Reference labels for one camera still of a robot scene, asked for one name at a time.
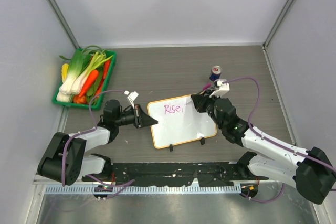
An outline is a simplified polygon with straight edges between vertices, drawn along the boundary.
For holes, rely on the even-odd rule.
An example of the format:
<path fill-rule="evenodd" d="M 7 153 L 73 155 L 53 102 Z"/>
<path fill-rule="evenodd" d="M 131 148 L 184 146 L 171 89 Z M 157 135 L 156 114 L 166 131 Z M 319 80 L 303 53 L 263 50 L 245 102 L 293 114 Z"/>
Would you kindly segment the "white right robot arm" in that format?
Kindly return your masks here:
<path fill-rule="evenodd" d="M 197 112 L 208 114 L 226 140 L 250 149 L 237 166 L 242 179 L 255 175 L 277 180 L 317 205 L 333 190 L 335 168 L 323 150 L 317 147 L 307 150 L 261 132 L 241 119 L 227 98 L 204 92 L 193 94 L 191 100 Z"/>

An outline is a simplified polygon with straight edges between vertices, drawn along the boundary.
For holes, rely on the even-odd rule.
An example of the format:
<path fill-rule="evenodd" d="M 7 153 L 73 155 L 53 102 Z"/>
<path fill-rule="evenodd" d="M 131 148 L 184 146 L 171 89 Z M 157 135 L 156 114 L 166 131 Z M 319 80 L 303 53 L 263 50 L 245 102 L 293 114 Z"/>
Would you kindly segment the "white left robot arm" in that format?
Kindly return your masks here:
<path fill-rule="evenodd" d="M 121 126 L 141 129 L 157 123 L 139 104 L 124 109 L 119 101 L 109 100 L 96 127 L 74 134 L 57 132 L 53 135 L 38 164 L 37 174 L 63 186 L 70 186 L 81 177 L 105 182 L 112 178 L 111 159 L 100 154 L 85 156 L 85 152 L 112 143 Z"/>

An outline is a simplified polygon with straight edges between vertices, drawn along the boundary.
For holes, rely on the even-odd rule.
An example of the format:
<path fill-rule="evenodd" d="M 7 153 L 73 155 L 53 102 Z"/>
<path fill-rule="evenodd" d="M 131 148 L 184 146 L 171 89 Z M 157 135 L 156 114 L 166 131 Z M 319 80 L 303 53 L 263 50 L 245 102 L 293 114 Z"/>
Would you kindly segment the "purple capped marker pen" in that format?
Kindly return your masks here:
<path fill-rule="evenodd" d="M 208 89 L 210 86 L 211 86 L 211 83 L 207 83 L 206 85 L 204 85 L 204 86 L 202 87 L 201 91 L 200 91 L 199 93 L 197 93 L 197 94 L 201 94 L 201 93 L 204 92 L 206 89 Z M 191 102 L 192 102 L 192 98 L 188 98 L 186 104 L 189 104 L 189 103 L 191 103 Z"/>

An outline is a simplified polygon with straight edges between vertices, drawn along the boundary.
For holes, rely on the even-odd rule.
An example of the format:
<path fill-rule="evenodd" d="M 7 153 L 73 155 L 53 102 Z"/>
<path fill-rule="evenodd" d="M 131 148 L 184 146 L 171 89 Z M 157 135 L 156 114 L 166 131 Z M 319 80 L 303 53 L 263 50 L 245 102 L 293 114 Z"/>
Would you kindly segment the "orange framed whiteboard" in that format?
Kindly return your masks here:
<path fill-rule="evenodd" d="M 185 144 L 217 134 L 217 126 L 206 113 L 194 108 L 190 95 L 153 101 L 147 105 L 148 115 L 158 121 L 151 126 L 156 149 Z"/>

